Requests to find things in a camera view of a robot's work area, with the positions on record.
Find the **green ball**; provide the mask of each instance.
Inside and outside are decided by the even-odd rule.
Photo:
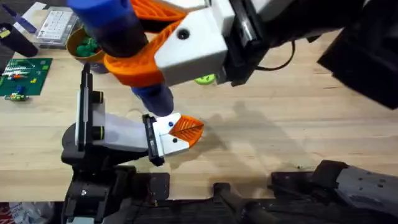
[[[88,44],[89,40],[90,40],[89,37],[85,37],[85,38],[83,39],[83,41],[81,42],[81,44],[86,45],[86,44]]]
[[[195,82],[199,85],[209,85],[214,82],[216,76],[214,74],[206,75],[204,77],[200,77],[195,79]]]
[[[84,57],[83,55],[85,54],[85,52],[86,52],[86,47],[85,47],[84,45],[80,45],[80,46],[77,47],[77,49],[76,49],[76,54],[77,54],[77,56],[79,56],[79,57]]]

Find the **electronic component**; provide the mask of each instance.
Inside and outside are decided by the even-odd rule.
[[[29,96],[20,95],[18,93],[13,93],[9,96],[5,96],[4,99],[10,100],[10,101],[26,101],[29,99]]]
[[[18,85],[24,87],[24,95],[40,95],[51,63],[52,58],[11,59],[1,76],[0,96],[15,93]]]

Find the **green circuit board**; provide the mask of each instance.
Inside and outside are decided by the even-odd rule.
[[[15,93],[17,86],[25,87],[23,95],[40,95],[51,63],[52,58],[11,59],[0,77],[0,96]],[[15,72],[24,78],[9,80],[8,77]]]

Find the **screw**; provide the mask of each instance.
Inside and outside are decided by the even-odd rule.
[[[188,31],[187,29],[180,29],[180,30],[177,32],[177,37],[178,37],[180,40],[188,39],[188,37],[189,37],[189,31]]]

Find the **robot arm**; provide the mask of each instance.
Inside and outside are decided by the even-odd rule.
[[[349,60],[349,63],[354,64],[350,68],[348,65],[332,65],[346,63],[341,61],[341,57],[347,55],[346,50],[337,49],[335,46],[344,42],[348,36],[382,39],[385,36],[383,33],[385,26],[394,28],[397,3],[392,0],[370,2],[366,0],[212,0],[206,2],[205,0],[189,2],[107,0],[104,1],[106,4],[91,2],[84,6],[81,3],[75,4],[75,1],[80,2],[68,0],[71,8],[85,24],[91,24],[93,33],[99,33],[97,40],[107,53],[104,63],[108,70],[122,84],[133,88],[147,88],[160,83],[172,86],[211,73],[216,74],[218,84],[230,82],[232,86],[242,85],[247,82],[270,48],[302,38],[307,38],[312,42],[326,32],[345,28],[346,32],[341,38],[336,39],[319,63],[335,73],[335,76],[343,83],[360,93],[390,108],[398,106],[398,100],[386,100],[388,97],[392,98],[394,95],[392,93],[398,91],[395,86],[391,84],[388,86],[392,83],[391,78],[378,86],[372,86],[375,82],[369,80],[366,80],[367,84],[363,85],[365,81],[362,82],[358,78],[352,81],[352,77],[346,78],[350,74],[344,72],[349,70],[358,76],[359,73],[363,73],[359,63]],[[110,24],[115,25],[114,21],[103,25],[105,24],[104,16],[101,18],[92,16],[93,14],[100,15],[101,8],[108,14],[118,14],[117,10],[110,13],[108,4],[118,9],[118,4],[126,6],[127,3],[132,5],[132,8],[126,10],[127,13],[134,14],[132,18],[125,21],[109,18],[111,21],[118,21],[118,24],[133,24],[120,28],[121,31],[116,32],[113,26],[110,27]],[[364,31],[372,22],[374,24],[371,27],[376,26],[380,29]],[[361,26],[364,28],[359,33],[355,29]],[[144,30],[160,31],[160,33],[146,44]],[[371,56],[370,61],[363,62],[371,67],[365,71],[391,73],[388,74],[389,76],[395,74],[395,67],[380,65],[375,58],[382,57],[382,60],[386,61],[392,58],[391,55],[374,55],[374,44],[373,49],[362,44],[358,39],[349,43],[350,47],[355,49],[364,48],[362,52],[352,53],[351,58]],[[144,97],[141,96],[141,98],[147,105]],[[171,112],[171,110],[165,111],[159,115],[163,116]]]
[[[176,9],[184,4],[167,2]],[[168,86],[211,73],[218,83],[242,85],[270,48],[347,26],[362,11],[364,0],[214,0],[201,5],[190,5],[196,10],[155,51],[155,65]],[[134,84],[126,82],[112,57],[106,57],[106,66],[123,84]]]

